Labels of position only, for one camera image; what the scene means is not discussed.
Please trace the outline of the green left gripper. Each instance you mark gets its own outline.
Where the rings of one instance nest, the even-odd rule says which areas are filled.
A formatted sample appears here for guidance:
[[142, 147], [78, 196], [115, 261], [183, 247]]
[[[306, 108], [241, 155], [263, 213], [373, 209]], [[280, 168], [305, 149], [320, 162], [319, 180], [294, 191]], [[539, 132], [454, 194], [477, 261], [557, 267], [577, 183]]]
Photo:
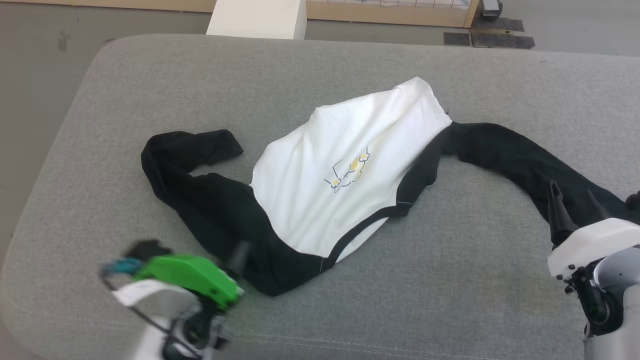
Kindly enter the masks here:
[[154, 256], [132, 276], [133, 280], [157, 280], [194, 292], [212, 301], [226, 312], [244, 294], [233, 280], [242, 278], [250, 257], [251, 243], [241, 240], [224, 262], [222, 269], [210, 260], [195, 255]]

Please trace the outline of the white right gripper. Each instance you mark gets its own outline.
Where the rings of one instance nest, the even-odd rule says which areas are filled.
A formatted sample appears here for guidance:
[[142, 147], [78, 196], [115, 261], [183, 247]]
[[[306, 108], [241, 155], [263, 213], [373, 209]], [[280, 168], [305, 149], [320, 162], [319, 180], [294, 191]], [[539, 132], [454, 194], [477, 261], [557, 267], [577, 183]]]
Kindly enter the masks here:
[[547, 257], [553, 277], [569, 280], [579, 268], [639, 244], [638, 224], [611, 218], [589, 189], [585, 198], [593, 224], [579, 228], [563, 203], [557, 182], [548, 183], [548, 225], [552, 246], [557, 247]]

